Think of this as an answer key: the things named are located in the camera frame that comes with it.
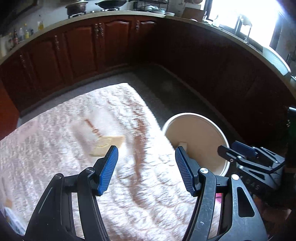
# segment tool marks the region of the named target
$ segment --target wooden cabinet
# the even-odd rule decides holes
[[[133,61],[151,61],[153,54],[152,46],[155,42],[155,30],[157,19],[151,17],[137,16],[134,33]]]
[[[1,65],[1,78],[19,111],[40,100],[38,92],[32,85],[27,63],[21,51],[17,51]]]
[[[23,111],[100,73],[154,62],[205,97],[248,144],[268,147],[283,139],[286,109],[296,100],[260,57],[216,31],[143,15],[87,18],[27,43],[0,65],[0,77]]]
[[[15,130],[19,115],[0,80],[0,140]]]
[[[68,73],[73,83],[98,74],[94,24],[77,26],[63,34]]]
[[[41,97],[46,97],[66,86],[57,35],[44,36],[25,50],[28,71]]]
[[[111,69],[130,62],[134,18],[104,18],[99,25],[99,42],[105,68]]]

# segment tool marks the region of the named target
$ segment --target cabinet door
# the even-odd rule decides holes
[[[100,46],[104,51],[103,62],[107,69],[118,67],[129,63],[132,38],[132,19],[111,20],[103,24],[99,23]]]
[[[40,91],[40,96],[45,97],[66,86],[60,65],[58,36],[52,35],[30,44],[26,53],[33,84]]]
[[[98,74],[94,27],[79,26],[63,33],[72,82]]]
[[[1,76],[9,97],[19,111],[40,100],[22,52],[16,52],[1,65]]]
[[[0,140],[15,130],[19,115],[0,80]]]
[[[156,20],[153,18],[137,16],[135,26],[134,57],[136,61],[149,61],[153,54],[151,47],[154,43]]]

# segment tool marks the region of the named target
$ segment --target rug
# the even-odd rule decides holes
[[[108,190],[97,197],[110,239],[182,240],[196,198],[186,191],[174,149],[155,117],[127,83],[66,101],[0,141],[0,172],[11,189],[13,210],[27,226],[56,173],[75,175],[93,166],[97,158],[89,155],[83,130],[84,120],[94,116],[103,135],[125,136]],[[83,237],[77,194],[73,216],[76,234]]]

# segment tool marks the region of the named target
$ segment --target wok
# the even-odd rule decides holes
[[[101,2],[97,2],[95,4],[103,9],[113,9],[113,8],[121,7],[126,2],[127,2],[126,0],[104,0]]]

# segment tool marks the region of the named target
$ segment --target bottle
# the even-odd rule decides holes
[[[28,31],[26,23],[24,24],[24,32],[25,32],[25,39],[28,39],[30,37],[30,33]]]
[[[7,44],[7,50],[11,51],[13,49],[13,39],[12,39],[12,33],[9,33],[9,37],[8,37],[8,44]]]
[[[14,29],[13,31],[13,46],[17,46],[18,45],[18,36],[17,36],[17,30]]]
[[[37,21],[38,30],[44,29],[43,20],[41,18],[41,15],[39,15],[39,21]]]
[[[217,15],[217,17],[214,19],[213,26],[215,26],[215,27],[219,27],[220,26],[219,15]]]
[[[20,27],[19,33],[18,33],[18,38],[19,38],[19,42],[23,41],[25,39],[25,32],[22,29],[22,27]]]

